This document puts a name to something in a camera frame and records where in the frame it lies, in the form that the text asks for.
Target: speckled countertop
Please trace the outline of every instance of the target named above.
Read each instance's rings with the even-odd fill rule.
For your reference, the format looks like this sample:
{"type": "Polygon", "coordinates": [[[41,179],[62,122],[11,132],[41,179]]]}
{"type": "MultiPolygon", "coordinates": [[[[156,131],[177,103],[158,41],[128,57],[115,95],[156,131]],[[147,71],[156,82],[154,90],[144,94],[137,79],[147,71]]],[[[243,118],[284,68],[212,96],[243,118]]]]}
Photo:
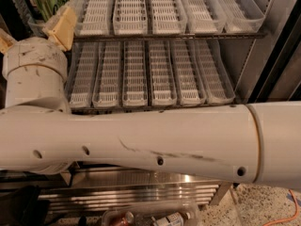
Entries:
{"type": "MultiPolygon", "coordinates": [[[[298,200],[301,194],[294,192],[298,200]]],[[[217,206],[200,211],[203,226],[261,226],[295,212],[289,190],[269,186],[239,185],[233,188],[217,206]]],[[[300,226],[301,215],[294,221],[277,225],[300,226]]]]}

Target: scuff mark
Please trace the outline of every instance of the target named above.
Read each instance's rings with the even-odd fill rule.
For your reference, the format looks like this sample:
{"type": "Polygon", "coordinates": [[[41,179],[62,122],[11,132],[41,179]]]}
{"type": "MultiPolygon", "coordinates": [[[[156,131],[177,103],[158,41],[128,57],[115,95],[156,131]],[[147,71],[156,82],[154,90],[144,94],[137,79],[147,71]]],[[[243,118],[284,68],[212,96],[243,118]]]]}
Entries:
{"type": "Polygon", "coordinates": [[[123,148],[125,148],[127,151],[131,151],[131,152],[139,152],[139,150],[137,150],[137,149],[134,149],[134,148],[129,148],[129,147],[127,147],[123,142],[122,142],[122,140],[119,138],[119,142],[120,142],[120,144],[122,145],[122,147],[123,148]]]}
{"type": "Polygon", "coordinates": [[[189,153],[159,153],[155,151],[150,151],[150,153],[160,156],[166,156],[166,157],[173,157],[173,158],[181,158],[181,157],[188,157],[195,160],[201,160],[201,161],[207,161],[207,162],[219,162],[220,160],[211,158],[211,157],[204,157],[200,154],[189,154],[189,153]]]}
{"type": "Polygon", "coordinates": [[[32,52],[32,50],[29,50],[29,51],[26,51],[26,52],[22,52],[21,55],[24,57],[24,56],[26,56],[30,52],[32,52]]]}

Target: metal shelf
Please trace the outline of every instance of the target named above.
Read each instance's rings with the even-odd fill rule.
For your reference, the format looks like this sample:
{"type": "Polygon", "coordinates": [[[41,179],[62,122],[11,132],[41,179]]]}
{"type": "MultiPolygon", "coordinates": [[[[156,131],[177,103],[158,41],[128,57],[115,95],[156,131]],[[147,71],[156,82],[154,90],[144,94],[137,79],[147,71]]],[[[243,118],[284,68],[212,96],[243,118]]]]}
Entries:
{"type": "Polygon", "coordinates": [[[107,35],[107,36],[86,36],[75,37],[75,42],[87,42],[87,41],[128,41],[128,40],[255,40],[263,39],[267,35],[266,32],[258,33],[220,33],[220,34],[178,34],[178,35],[107,35]]]}

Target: robotic arm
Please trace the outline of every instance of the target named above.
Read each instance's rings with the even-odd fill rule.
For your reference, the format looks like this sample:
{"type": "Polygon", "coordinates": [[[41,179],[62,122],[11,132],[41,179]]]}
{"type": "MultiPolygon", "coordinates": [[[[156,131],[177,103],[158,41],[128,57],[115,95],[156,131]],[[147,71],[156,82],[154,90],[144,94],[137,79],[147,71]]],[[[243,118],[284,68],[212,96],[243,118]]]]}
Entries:
{"type": "Polygon", "coordinates": [[[4,57],[0,168],[55,174],[73,161],[301,189],[301,103],[76,116],[67,60],[50,41],[14,42],[4,57]]]}

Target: metal grate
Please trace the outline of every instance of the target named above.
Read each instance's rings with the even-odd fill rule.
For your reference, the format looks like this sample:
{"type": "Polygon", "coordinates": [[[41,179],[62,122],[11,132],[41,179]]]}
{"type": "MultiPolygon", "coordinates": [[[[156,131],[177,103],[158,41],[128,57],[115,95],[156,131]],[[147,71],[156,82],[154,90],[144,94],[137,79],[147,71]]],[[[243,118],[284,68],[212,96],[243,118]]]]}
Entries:
{"type": "Polygon", "coordinates": [[[51,202],[49,214],[82,214],[135,205],[137,202],[164,200],[218,204],[231,186],[230,183],[197,176],[188,176],[191,181],[186,183],[187,175],[177,173],[108,169],[76,172],[71,187],[43,190],[40,199],[51,202]]]}
{"type": "Polygon", "coordinates": [[[191,58],[186,41],[171,43],[171,53],[181,105],[200,105],[206,100],[196,62],[191,58]]]}
{"type": "Polygon", "coordinates": [[[95,80],[94,107],[113,107],[119,105],[121,78],[121,44],[107,42],[99,48],[99,65],[95,80]]]}
{"type": "Polygon", "coordinates": [[[124,43],[123,106],[148,105],[144,42],[124,43]]]}
{"type": "Polygon", "coordinates": [[[112,0],[80,0],[76,10],[79,19],[77,36],[108,35],[111,27],[112,0]]]}
{"type": "Polygon", "coordinates": [[[181,0],[150,0],[153,34],[185,33],[187,18],[181,0]]]}
{"type": "Polygon", "coordinates": [[[168,41],[149,42],[151,104],[175,105],[177,92],[170,64],[168,41]]]}
{"type": "Polygon", "coordinates": [[[220,57],[218,42],[211,41],[211,47],[206,40],[196,40],[195,44],[198,67],[207,91],[208,104],[231,103],[235,94],[220,57]]]}
{"type": "Polygon", "coordinates": [[[145,0],[116,0],[113,17],[115,34],[147,34],[145,0]]]}

